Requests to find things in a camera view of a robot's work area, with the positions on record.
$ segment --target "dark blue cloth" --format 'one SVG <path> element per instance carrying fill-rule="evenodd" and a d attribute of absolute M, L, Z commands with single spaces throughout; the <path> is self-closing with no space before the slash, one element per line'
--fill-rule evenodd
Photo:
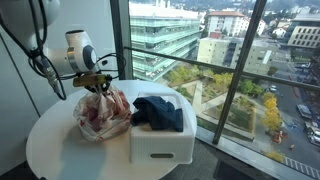
<path fill-rule="evenodd" d="M 152 130 L 175 129 L 183 132 L 182 109 L 176 110 L 171 102 L 158 96 L 149 96 L 137 98 L 133 105 L 138 109 L 131 116 L 133 126 L 148 122 Z"/>

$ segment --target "glass office building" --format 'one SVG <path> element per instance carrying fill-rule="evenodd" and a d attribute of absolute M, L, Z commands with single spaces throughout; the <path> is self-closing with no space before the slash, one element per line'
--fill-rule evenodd
<path fill-rule="evenodd" d="M 186 58 L 196 48 L 200 20 L 196 12 L 130 4 L 132 47 Z M 136 79 L 157 81 L 178 62 L 140 52 L 132 53 Z"/>

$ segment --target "autumn tree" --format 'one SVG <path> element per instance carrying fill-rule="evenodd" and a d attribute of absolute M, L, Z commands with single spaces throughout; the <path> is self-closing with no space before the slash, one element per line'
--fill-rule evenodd
<path fill-rule="evenodd" d="M 270 151 L 270 152 L 265 153 L 265 155 L 268 158 L 271 158 L 271 159 L 273 159 L 275 161 L 283 163 L 283 160 L 284 160 L 284 155 L 283 154 L 277 153 L 276 151 Z"/>
<path fill-rule="evenodd" d="M 269 128 L 269 131 L 277 131 L 281 126 L 281 118 L 278 111 L 267 110 L 265 112 L 265 117 L 262 118 L 262 124 Z"/>
<path fill-rule="evenodd" d="M 276 98 L 269 98 L 266 99 L 263 102 L 263 105 L 267 108 L 267 109 L 276 109 L 277 108 L 277 99 Z"/>
<path fill-rule="evenodd" d="M 270 92 L 264 93 L 263 96 L 262 96 L 263 101 L 266 101 L 266 100 L 271 99 L 271 98 L 275 98 L 275 96 L 274 96 L 274 94 L 272 94 Z"/>

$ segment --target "yellow tree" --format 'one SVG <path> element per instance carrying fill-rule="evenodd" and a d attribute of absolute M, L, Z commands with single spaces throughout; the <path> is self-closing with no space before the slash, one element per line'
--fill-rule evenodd
<path fill-rule="evenodd" d="M 269 109 L 276 109 L 277 108 L 277 99 L 276 98 L 269 98 L 266 99 L 263 103 L 263 105 L 269 110 Z"/>
<path fill-rule="evenodd" d="M 270 99 L 270 98 L 275 98 L 274 94 L 270 92 L 264 93 L 262 96 L 263 101 L 266 101 L 267 99 Z"/>
<path fill-rule="evenodd" d="M 269 128 L 269 131 L 279 130 L 281 126 L 281 118 L 278 110 L 267 110 L 265 117 L 262 119 L 262 124 Z"/>

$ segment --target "red and white bag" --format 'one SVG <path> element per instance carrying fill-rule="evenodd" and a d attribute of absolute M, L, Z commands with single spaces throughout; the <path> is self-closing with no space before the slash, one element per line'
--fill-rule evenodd
<path fill-rule="evenodd" d="M 104 95 L 87 93 L 78 102 L 73 116 L 86 139 L 104 141 L 128 129 L 130 104 L 123 91 L 110 86 Z"/>

